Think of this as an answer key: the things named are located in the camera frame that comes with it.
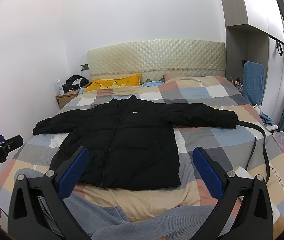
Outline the black bag on nightstand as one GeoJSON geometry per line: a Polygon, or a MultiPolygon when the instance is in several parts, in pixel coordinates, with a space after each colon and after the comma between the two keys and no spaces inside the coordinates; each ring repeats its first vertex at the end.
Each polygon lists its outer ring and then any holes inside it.
{"type": "Polygon", "coordinates": [[[85,87],[89,83],[89,80],[84,76],[73,75],[66,80],[66,83],[62,85],[63,91],[65,93],[73,90],[78,90],[85,87]]]}

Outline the white spray bottle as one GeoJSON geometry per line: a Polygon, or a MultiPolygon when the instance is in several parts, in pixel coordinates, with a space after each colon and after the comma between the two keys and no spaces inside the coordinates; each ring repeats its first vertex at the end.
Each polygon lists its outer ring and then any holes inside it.
{"type": "Polygon", "coordinates": [[[60,79],[57,80],[57,87],[58,87],[59,94],[64,95],[64,89],[63,89],[60,79]]]}

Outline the wooden nightstand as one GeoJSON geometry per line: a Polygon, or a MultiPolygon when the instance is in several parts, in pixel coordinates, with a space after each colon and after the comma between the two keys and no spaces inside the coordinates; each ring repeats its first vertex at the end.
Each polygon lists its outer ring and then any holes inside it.
{"type": "Polygon", "coordinates": [[[80,89],[69,91],[63,95],[55,96],[58,107],[62,109],[67,103],[71,102],[79,94],[80,89]]]}

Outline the white plush toy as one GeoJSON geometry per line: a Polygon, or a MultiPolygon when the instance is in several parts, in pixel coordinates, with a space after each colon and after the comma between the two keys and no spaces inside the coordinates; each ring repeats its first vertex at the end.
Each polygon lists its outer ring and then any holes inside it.
{"type": "Polygon", "coordinates": [[[254,106],[253,106],[253,109],[257,112],[257,114],[258,114],[259,116],[262,115],[263,111],[262,111],[262,107],[261,107],[261,106],[254,105],[254,106]]]}

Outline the white plastic bag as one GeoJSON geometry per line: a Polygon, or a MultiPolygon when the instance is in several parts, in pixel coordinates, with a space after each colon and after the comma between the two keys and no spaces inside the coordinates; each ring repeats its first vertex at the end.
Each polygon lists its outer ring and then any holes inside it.
{"type": "Polygon", "coordinates": [[[278,131],[273,133],[273,138],[277,142],[278,146],[284,152],[284,131],[278,131]]]}

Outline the cream quilted headboard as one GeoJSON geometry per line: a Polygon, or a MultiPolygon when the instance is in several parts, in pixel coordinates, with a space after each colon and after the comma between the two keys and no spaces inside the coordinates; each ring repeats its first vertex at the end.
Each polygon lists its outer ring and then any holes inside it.
{"type": "Polygon", "coordinates": [[[141,74],[141,81],[165,74],[224,76],[226,48],[223,42],[161,39],[113,44],[87,52],[92,79],[117,79],[141,74]]]}

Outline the white tablet device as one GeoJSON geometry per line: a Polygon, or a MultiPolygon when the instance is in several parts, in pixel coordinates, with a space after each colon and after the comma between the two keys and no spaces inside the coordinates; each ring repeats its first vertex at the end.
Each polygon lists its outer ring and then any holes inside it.
{"type": "Polygon", "coordinates": [[[76,85],[81,86],[81,83],[83,83],[83,84],[85,85],[85,84],[87,83],[87,80],[82,77],[82,78],[76,79],[76,80],[72,83],[72,85],[73,85],[73,86],[76,86],[76,85]]]}

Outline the black wall socket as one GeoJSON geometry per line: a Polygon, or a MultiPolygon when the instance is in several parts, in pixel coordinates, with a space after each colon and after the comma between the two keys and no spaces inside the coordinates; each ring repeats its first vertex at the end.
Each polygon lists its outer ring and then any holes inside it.
{"type": "Polygon", "coordinates": [[[81,71],[89,69],[88,64],[83,64],[83,65],[80,66],[80,68],[81,68],[81,71]]]}

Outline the pink beige pillow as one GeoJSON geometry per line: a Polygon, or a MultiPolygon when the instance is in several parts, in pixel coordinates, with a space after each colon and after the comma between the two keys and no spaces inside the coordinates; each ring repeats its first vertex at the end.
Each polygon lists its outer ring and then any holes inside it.
{"type": "Polygon", "coordinates": [[[172,80],[172,79],[176,79],[176,78],[182,78],[182,77],[186,77],[186,75],[178,74],[178,73],[167,73],[163,75],[163,79],[165,82],[172,80]]]}

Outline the yellow crown pillow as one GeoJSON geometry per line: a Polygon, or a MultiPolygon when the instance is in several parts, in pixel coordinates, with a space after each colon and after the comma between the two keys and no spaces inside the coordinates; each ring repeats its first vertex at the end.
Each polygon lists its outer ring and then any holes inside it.
{"type": "Polygon", "coordinates": [[[92,80],[92,83],[84,90],[84,92],[127,86],[138,87],[140,85],[141,78],[141,73],[137,73],[131,76],[122,77],[118,79],[94,79],[92,80]]]}

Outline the person's blue jeans legs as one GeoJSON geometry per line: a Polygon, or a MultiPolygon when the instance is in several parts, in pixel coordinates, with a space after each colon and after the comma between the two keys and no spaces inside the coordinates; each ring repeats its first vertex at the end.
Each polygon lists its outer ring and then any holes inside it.
{"type": "Polygon", "coordinates": [[[92,239],[190,239],[217,200],[194,176],[183,189],[128,191],[76,185],[64,204],[92,239]]]}

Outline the light blue pillow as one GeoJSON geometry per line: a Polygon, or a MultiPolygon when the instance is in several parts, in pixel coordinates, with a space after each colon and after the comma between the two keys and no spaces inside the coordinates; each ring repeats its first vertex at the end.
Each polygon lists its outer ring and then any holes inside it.
{"type": "Polygon", "coordinates": [[[164,82],[160,81],[160,80],[155,80],[155,81],[148,81],[143,83],[142,85],[140,85],[141,87],[156,87],[156,86],[160,86],[163,85],[164,82]]]}

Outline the black puffer jacket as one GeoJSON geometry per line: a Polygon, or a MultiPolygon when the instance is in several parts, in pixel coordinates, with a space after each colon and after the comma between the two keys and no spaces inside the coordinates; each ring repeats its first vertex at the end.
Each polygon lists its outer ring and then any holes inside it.
{"type": "Polygon", "coordinates": [[[67,135],[51,169],[85,147],[89,162],[80,183],[143,191],[180,186],[175,127],[234,129],[237,121],[235,112],[203,103],[155,103],[131,96],[47,118],[36,124],[33,134],[67,135]]]}

